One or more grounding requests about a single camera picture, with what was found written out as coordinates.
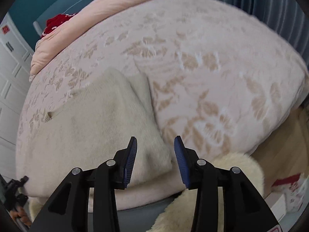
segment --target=bedspread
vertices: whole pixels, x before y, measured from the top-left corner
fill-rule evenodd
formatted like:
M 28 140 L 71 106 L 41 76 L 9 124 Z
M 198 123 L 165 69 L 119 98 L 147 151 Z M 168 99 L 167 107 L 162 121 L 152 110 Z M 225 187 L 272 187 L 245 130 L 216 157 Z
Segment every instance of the bedspread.
M 172 147 L 181 135 L 207 160 L 253 152 L 308 92 L 300 55 L 256 18 L 216 0 L 151 0 L 95 25 L 35 77 L 20 117 L 18 178 L 45 113 L 110 66 L 146 73 L 164 141 Z M 184 189 L 177 168 L 159 181 L 117 193 L 118 208 Z

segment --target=wooden floor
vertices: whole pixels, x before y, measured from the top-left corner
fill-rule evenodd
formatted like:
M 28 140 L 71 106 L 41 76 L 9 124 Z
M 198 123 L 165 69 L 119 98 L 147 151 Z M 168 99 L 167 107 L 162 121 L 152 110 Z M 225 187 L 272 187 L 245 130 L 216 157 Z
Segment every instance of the wooden floor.
M 252 154 L 265 174 L 264 197 L 278 178 L 308 173 L 309 132 L 306 110 L 297 109 Z

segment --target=door handle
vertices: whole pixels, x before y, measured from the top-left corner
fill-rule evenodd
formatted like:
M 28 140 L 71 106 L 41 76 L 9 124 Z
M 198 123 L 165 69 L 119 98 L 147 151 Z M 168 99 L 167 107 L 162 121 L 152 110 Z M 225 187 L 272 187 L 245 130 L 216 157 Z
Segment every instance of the door handle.
M 14 48 L 12 47 L 12 45 L 9 42 L 7 42 L 5 45 L 9 48 L 9 50 L 11 52 L 14 50 Z

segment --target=white door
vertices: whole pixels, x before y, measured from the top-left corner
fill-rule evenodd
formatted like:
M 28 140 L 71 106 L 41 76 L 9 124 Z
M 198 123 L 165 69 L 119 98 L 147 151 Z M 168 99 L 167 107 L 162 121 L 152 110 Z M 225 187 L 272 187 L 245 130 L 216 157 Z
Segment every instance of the white door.
M 0 174 L 15 178 L 20 113 L 30 87 L 33 50 L 7 14 L 0 24 Z

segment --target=silver screw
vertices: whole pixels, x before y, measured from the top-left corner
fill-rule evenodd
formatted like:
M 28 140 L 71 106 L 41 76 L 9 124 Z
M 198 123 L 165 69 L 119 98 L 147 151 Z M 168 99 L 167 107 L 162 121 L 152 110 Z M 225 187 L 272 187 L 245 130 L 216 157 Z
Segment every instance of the silver screw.
M 206 165 L 206 160 L 204 160 L 204 159 L 198 159 L 196 163 L 197 163 L 198 165 L 200 165 L 200 166 L 205 166 L 205 165 Z
M 114 161 L 113 159 L 110 159 L 110 160 L 108 160 L 107 162 L 106 162 L 106 165 L 108 165 L 108 166 L 113 166 L 113 165 L 115 165 L 116 164 L 116 161 Z
M 74 174 L 74 175 L 79 174 L 79 173 L 80 173 L 80 169 L 78 167 L 76 167 L 72 170 L 72 174 Z
M 240 168 L 239 167 L 233 167 L 232 172 L 233 173 L 240 173 Z

